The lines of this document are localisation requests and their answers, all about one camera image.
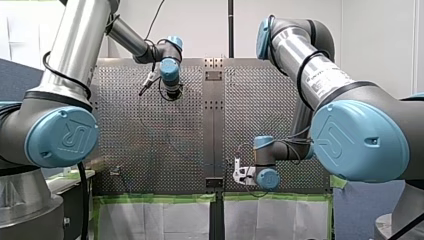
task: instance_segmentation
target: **metal frame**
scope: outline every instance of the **metal frame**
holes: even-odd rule
[[[241,185],[234,185],[234,183],[229,182],[232,180],[232,165],[229,164],[229,162],[232,162],[234,158],[233,150],[228,150],[231,146],[231,144],[228,145],[228,131],[231,129],[227,125],[226,119],[229,114],[232,114],[231,111],[234,111],[234,106],[228,105],[229,102],[226,102],[226,100],[231,99],[232,97],[237,96],[226,96],[228,90],[231,87],[234,87],[232,84],[240,84],[240,83],[234,83],[234,79],[237,79],[237,74],[249,74],[249,71],[256,71],[256,77],[259,76],[262,77],[265,81],[270,82],[271,84],[275,84],[275,82],[282,81],[282,91],[281,94],[285,97],[284,99],[290,100],[290,102],[286,102],[290,107],[285,107],[281,109],[281,114],[287,114],[285,118],[287,118],[287,121],[284,121],[284,129],[274,129],[270,128],[269,133],[270,134],[276,134],[276,137],[281,137],[284,134],[290,134],[291,129],[291,123],[292,119],[295,115],[295,106],[296,106],[296,96],[297,92],[295,91],[293,82],[288,79],[284,78],[283,76],[278,73],[278,71],[270,65],[268,62],[265,61],[259,61],[256,59],[221,59],[221,58],[206,58],[206,59],[184,59],[182,62],[182,70],[184,71],[185,68],[190,67],[196,67],[196,69],[200,69],[199,71],[201,74],[199,75],[198,81],[201,83],[201,91],[200,98],[201,101],[195,100],[194,102],[191,101],[190,104],[191,107],[195,107],[196,109],[199,109],[198,114],[200,115],[200,121],[201,121],[201,133],[202,134],[202,144],[200,147],[201,151],[203,152],[202,156],[202,171],[203,175],[199,176],[199,178],[202,179],[204,189],[196,192],[196,191],[168,191],[168,192],[155,192],[154,193],[160,193],[160,194],[193,194],[193,193],[215,193],[216,194],[216,201],[211,203],[210,205],[210,239],[215,240],[223,240],[225,239],[225,226],[224,226],[224,201],[223,201],[223,191],[229,189],[229,191],[245,191],[244,187]],[[137,65],[133,62],[132,59],[102,59],[98,62],[98,67],[112,67],[108,71],[110,71],[112,74],[116,74],[116,76],[119,76],[119,69],[114,69],[113,67],[127,67],[127,68],[140,68],[145,69],[145,72],[147,73],[150,70],[149,65]],[[128,78],[132,78],[131,74],[128,74],[128,72],[125,72],[125,76]],[[146,76],[138,76],[140,79],[140,85],[142,84],[144,78]],[[267,86],[267,83],[262,82],[255,82],[255,84],[259,84],[261,88],[258,90],[267,90],[272,89],[272,87],[275,86]],[[96,114],[99,118],[99,121],[102,121],[101,117],[98,114],[99,109],[102,107],[102,101],[104,100],[104,96],[102,94],[99,95],[99,91],[101,87],[99,86],[101,84],[99,82],[98,76],[95,76],[93,82],[92,82],[92,91],[93,91],[93,98],[92,103],[94,107],[94,114]],[[273,93],[273,97],[278,96],[279,93]],[[254,114],[255,118],[260,118],[262,113]],[[254,135],[244,136],[249,142],[253,142]],[[97,160],[97,162],[100,162],[100,166],[107,165],[105,164],[105,161],[102,160],[102,158]],[[242,164],[246,164],[246,159],[242,158]],[[319,162],[317,160],[309,160],[306,163],[303,163],[303,165],[295,166],[291,164],[288,161],[285,162],[278,162],[277,168],[279,171],[287,172],[287,174],[292,174],[291,172],[295,172],[295,175],[292,175],[293,177],[299,177],[304,178],[304,181],[318,181],[322,183],[322,186],[314,186],[312,188],[299,188],[299,186],[302,185],[303,182],[299,182],[298,185],[293,185],[291,187],[284,187],[280,188],[280,191],[283,192],[294,192],[294,193],[306,193],[306,194],[316,194],[316,193],[331,193],[330,188],[330,181],[329,181],[329,174],[320,166]],[[109,174],[112,174],[112,172],[109,172],[107,169],[103,169],[103,172],[100,172],[99,174],[96,174],[97,181],[94,181],[94,194],[120,194],[120,192],[98,192],[96,191],[96,182],[99,183],[99,181],[103,181],[102,175],[105,178],[108,178]],[[113,174],[120,174],[120,170],[117,169],[117,172],[114,172]],[[322,179],[314,179],[316,176],[322,176]]]

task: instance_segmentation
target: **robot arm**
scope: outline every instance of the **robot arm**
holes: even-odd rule
[[[424,154],[422,96],[397,100],[372,82],[351,79],[332,62],[331,34],[317,21],[264,20],[257,56],[270,60],[296,84],[302,101],[293,126],[305,127],[310,119],[311,149],[330,173],[363,182],[424,178],[418,170]],[[255,178],[263,188],[278,186],[275,160],[293,158],[290,149],[281,149],[270,136],[255,139],[255,167],[263,168],[256,169]]]
[[[179,37],[170,36],[158,44],[149,45],[119,15],[114,15],[106,28],[113,40],[133,54],[136,63],[160,63],[160,76],[170,99],[177,99],[180,92],[180,63],[183,42]]]
[[[175,92],[181,39],[171,37],[153,53],[121,19],[108,22],[118,5],[119,0],[67,3],[50,58],[44,59],[47,70],[40,85],[26,92],[21,105],[0,102],[0,168],[67,167],[89,155],[99,134],[89,87],[106,27],[136,62],[162,61],[168,95]]]

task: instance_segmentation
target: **white paper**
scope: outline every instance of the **white paper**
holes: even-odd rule
[[[0,15],[0,58],[11,60],[9,46],[9,30],[7,28],[7,18]]]
[[[11,60],[29,67],[41,69],[39,43],[10,43]]]

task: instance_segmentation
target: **perforated metal panel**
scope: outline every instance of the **perforated metal panel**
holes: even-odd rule
[[[255,60],[225,62],[225,134],[224,157],[234,161],[239,145],[242,166],[253,166],[253,139],[271,135],[282,139],[289,135],[297,91],[293,81],[282,76],[274,66]],[[277,162],[281,174],[279,191],[324,193],[329,190],[328,172],[316,159]],[[232,170],[226,171],[226,191],[246,191],[232,180]]]
[[[245,191],[244,186],[234,183],[232,166],[227,164],[234,160],[237,146],[248,144],[242,148],[242,165],[253,165],[255,136],[283,138],[289,134],[297,92],[290,79],[266,62],[224,60],[224,90],[205,88],[203,59],[185,59],[181,72],[184,95],[172,103],[161,100],[157,84],[138,96],[150,65],[137,65],[130,59],[103,60],[98,65],[92,86],[101,129],[102,160],[96,164],[94,186],[97,195],[204,193],[204,170],[211,167],[205,163],[208,154],[204,153],[210,137],[204,134],[216,132],[205,129],[211,126],[224,128],[223,137],[219,137],[224,143],[223,156],[214,156],[213,161],[215,167],[225,166],[225,190]],[[202,91],[222,91],[224,109],[214,112],[213,121],[220,119],[215,114],[221,114],[224,126],[204,124],[211,121],[204,118],[203,109],[210,107],[204,105],[204,96],[212,95]],[[328,174],[316,160],[299,165],[279,162],[278,171],[282,176],[280,191],[324,193],[329,189]]]
[[[150,69],[131,60],[99,63],[95,82],[103,164],[96,194],[204,192],[202,69],[182,68],[184,94],[176,102],[162,100],[157,83],[138,96]]]

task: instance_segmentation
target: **green tape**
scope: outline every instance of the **green tape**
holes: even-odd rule
[[[215,201],[215,194],[192,194],[192,195],[155,195],[155,194],[123,194],[117,196],[93,197],[94,240],[99,240],[100,208],[107,204],[127,203],[210,203]]]
[[[332,239],[333,234],[333,197],[329,198],[328,201],[328,232],[327,239]]]
[[[340,189],[344,189],[344,187],[346,186],[347,181],[344,179],[341,179],[339,177],[336,177],[334,175],[330,176],[330,186],[333,188],[340,188]]]
[[[94,240],[99,240],[100,202],[93,198]]]
[[[101,205],[116,203],[202,203],[214,202],[214,194],[192,194],[192,195],[154,195],[154,194],[124,194],[119,196],[95,197]]]
[[[253,192],[254,195],[263,195],[264,192]],[[290,193],[268,193],[260,199],[289,200],[289,201],[307,201],[307,202],[326,202],[331,200],[331,194],[290,194]],[[225,193],[225,201],[249,201],[259,198],[249,193]]]

